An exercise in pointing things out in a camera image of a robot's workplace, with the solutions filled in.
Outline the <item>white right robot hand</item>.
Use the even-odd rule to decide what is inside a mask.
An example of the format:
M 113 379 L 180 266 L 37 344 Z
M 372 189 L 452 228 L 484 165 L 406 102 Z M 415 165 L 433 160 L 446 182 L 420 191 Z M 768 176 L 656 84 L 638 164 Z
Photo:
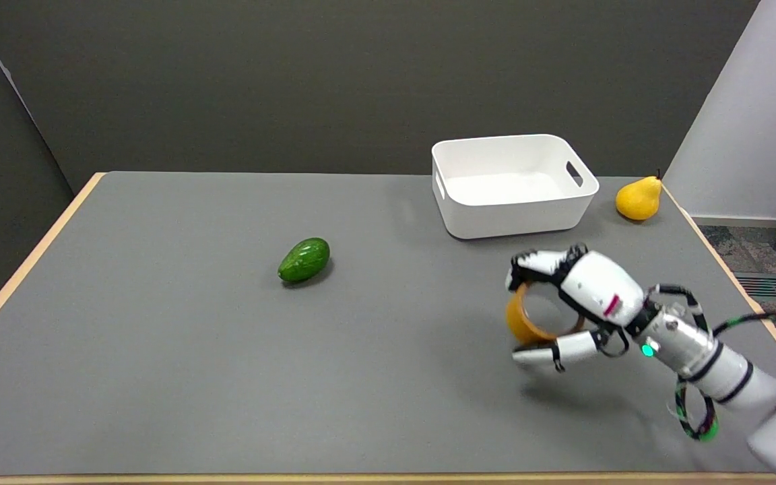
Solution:
M 524 368 L 546 366 L 564 372 L 566 364 L 601 353 L 610 338 L 635 337 L 660 313 L 660 305 L 619 264 L 585 245 L 566 251 L 524 251 L 511 258 L 506 288 L 514 294 L 523 284 L 547 283 L 558 298 L 595 325 L 562 335 L 552 343 L 524 344 L 512 359 Z

